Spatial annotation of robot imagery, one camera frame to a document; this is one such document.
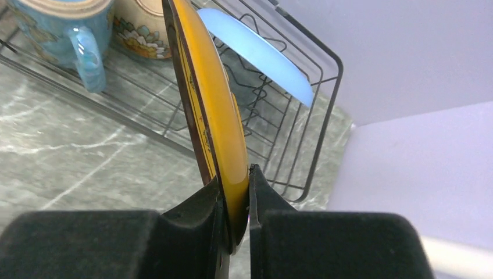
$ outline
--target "plate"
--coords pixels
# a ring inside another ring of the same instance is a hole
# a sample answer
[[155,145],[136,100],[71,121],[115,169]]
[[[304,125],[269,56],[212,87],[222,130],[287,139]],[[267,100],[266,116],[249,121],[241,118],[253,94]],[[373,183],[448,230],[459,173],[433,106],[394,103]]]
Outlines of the plate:
[[231,252],[248,222],[248,156],[240,114],[217,49],[193,6],[163,1],[166,31],[188,129],[204,185],[218,179]]
[[214,36],[302,104],[308,107],[312,105],[312,86],[305,75],[259,34],[216,9],[200,9],[198,14]]

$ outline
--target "yellow plate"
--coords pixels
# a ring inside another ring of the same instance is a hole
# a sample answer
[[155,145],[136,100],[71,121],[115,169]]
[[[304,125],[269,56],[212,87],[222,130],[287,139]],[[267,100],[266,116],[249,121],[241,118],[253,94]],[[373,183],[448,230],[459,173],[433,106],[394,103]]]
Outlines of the yellow plate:
[[204,185],[217,177],[226,200],[231,252],[248,221],[248,157],[238,106],[217,49],[186,0],[163,3],[188,129]]

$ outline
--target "gray marble surface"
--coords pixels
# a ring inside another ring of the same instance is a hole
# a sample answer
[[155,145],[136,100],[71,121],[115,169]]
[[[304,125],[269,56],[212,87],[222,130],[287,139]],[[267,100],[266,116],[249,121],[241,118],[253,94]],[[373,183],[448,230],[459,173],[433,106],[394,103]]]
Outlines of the gray marble surface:
[[[13,30],[11,16],[5,15],[0,23],[0,38],[7,38]],[[73,73],[38,60],[22,34],[15,35],[11,41],[20,53],[4,48],[0,57],[0,231],[17,214],[27,210],[166,211],[200,189],[201,179],[193,158],[95,112],[67,93],[78,92],[113,107],[190,147],[188,131],[183,129],[184,119],[173,118],[179,97],[171,83],[174,81],[171,62],[142,62],[111,50],[105,62],[109,86],[106,95],[100,96],[86,93]],[[231,67],[236,69],[238,64],[232,62]],[[252,81],[257,77],[243,78]],[[250,91],[242,92],[244,88],[234,85],[232,90],[239,103],[251,101]],[[270,94],[269,98],[279,107],[287,106],[281,96]],[[303,185],[306,178],[327,102],[327,98],[319,98],[315,104],[292,175],[292,183],[296,185]],[[133,109],[153,118],[139,115],[123,104],[131,104]],[[287,109],[284,123],[294,121],[296,108]],[[269,121],[280,122],[280,116],[271,106],[259,105],[256,110]],[[307,115],[308,110],[302,109],[294,125],[291,140],[294,144],[282,159],[283,142],[290,125],[281,126],[267,164],[263,156],[269,153],[268,141],[247,137],[248,146],[256,151],[250,152],[250,161],[265,166],[266,176],[274,175],[279,162],[290,166]],[[162,123],[170,120],[172,127],[163,127]],[[350,118],[340,109],[334,109],[312,188],[305,201],[295,205],[298,209],[324,210],[350,126]],[[259,118],[252,120],[249,127],[267,138],[276,133]],[[288,176],[286,166],[283,165],[278,175],[281,180]],[[274,188],[283,192],[278,185]],[[297,198],[301,193],[291,189],[285,194],[287,198]],[[242,249],[231,260],[231,278],[249,278],[248,239],[247,234]]]

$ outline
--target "black foam pad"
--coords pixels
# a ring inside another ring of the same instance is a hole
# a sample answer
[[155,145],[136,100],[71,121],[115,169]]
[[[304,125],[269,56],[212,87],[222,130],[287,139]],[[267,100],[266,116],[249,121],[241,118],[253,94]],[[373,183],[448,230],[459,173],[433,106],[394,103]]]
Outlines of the black foam pad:
[[379,213],[268,210],[262,224],[265,279],[432,279],[415,229]]
[[0,278],[137,278],[159,213],[34,212],[0,242]]

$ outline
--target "wire dish rack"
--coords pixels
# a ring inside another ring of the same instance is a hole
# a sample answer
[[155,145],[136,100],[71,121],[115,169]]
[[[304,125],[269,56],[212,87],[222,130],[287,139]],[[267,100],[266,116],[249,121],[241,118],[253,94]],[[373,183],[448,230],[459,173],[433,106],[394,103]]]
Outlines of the wire dish rack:
[[[306,40],[312,41],[313,45],[332,59],[337,65],[336,74],[326,77],[316,62],[320,57],[310,57],[244,0],[235,3],[235,7],[240,8],[234,10],[242,11],[235,13],[218,0],[194,5],[197,9],[204,6],[221,9],[260,34],[279,51],[290,51],[312,64],[298,66],[309,79],[315,93],[313,106],[306,108],[227,45],[213,38],[240,107],[249,161],[261,166],[271,186],[285,199],[302,202],[309,193],[317,167],[342,79],[342,62],[333,51],[280,8],[275,0],[266,1],[265,4],[272,5],[272,11],[277,12],[274,14],[291,24]],[[105,60],[108,89],[99,95],[89,94],[81,87],[75,71],[61,69],[41,60],[20,33],[8,8],[5,6],[0,9],[0,26],[9,24],[12,27],[9,31],[3,28],[3,34],[0,34],[0,63],[72,95],[83,105],[153,140],[195,157],[170,60],[142,59],[114,44]],[[316,78],[304,70],[307,67],[317,70]],[[324,83],[333,85],[329,96],[320,93],[320,86]]]

